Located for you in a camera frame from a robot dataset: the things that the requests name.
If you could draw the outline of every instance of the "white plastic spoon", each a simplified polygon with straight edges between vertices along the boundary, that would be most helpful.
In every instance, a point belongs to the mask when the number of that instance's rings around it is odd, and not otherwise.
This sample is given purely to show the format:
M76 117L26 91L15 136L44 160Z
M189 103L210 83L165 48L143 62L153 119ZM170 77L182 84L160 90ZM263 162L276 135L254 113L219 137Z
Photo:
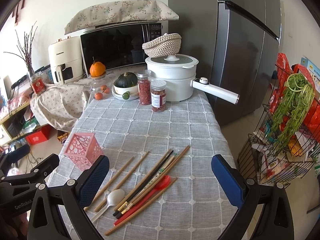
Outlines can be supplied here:
M118 205L120 201L123 200L124 195L124 190L120 188L110 192L107 198L106 205L103 208L101 208L101 210L97 214L95 214L95 216L91 219L91 222L93 223L99 217L101 217L102 214L108 209L108 207Z

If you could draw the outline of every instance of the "white wall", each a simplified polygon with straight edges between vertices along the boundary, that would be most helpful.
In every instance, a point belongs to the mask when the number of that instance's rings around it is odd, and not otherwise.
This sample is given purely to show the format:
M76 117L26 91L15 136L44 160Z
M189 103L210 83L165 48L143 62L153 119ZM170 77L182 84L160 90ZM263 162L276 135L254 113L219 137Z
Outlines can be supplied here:
M320 28L301 0L281 0L284 9L284 35L280 49L290 65L305 55L320 67Z
M29 32L37 21L38 30L32 45L32 65L36 70L49 64L48 46L64 37L65 25L78 11L109 1L116 0L26 0L25 7L20 11L18 25L14 26L14 18L10 16L0 31L0 78L4 79L7 90L27 73L22 59L3 53L9 51L18 54L15 30L22 40L23 32Z

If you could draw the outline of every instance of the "pink plastic basket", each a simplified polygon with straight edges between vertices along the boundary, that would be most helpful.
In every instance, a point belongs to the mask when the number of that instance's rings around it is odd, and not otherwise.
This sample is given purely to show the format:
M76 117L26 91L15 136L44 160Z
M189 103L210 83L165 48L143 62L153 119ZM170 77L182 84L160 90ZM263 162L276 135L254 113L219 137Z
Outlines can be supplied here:
M81 170L89 169L100 155L103 155L95 133L74 133L64 152Z

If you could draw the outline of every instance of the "refrigerator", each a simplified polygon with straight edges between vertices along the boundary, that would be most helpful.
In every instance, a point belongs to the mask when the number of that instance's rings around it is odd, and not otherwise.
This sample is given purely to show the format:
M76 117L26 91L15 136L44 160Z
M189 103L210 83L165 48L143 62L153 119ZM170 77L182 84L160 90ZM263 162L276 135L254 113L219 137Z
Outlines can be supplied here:
M280 0L168 0L180 19L180 53L199 60L197 77L240 95L237 105L207 94L219 125L259 108L279 48Z

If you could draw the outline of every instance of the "pot handle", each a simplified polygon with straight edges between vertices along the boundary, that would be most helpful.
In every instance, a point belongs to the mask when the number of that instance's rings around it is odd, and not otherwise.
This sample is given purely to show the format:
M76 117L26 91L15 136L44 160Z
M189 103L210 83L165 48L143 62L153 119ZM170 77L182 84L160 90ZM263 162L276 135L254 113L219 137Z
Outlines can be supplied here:
M239 100L238 94L233 93L229 90L211 85L209 83L201 84L200 82L193 80L193 81L191 81L191 86L194 88L197 88L199 90L202 90L204 92L207 92L209 94L212 94L212 95L214 95L218 98L221 98L223 100L226 100L230 103L233 103L235 105L238 103L238 100Z
M187 66L182 66L182 68L193 68L195 65L193 65L193 66L189 66L189 67L187 67Z

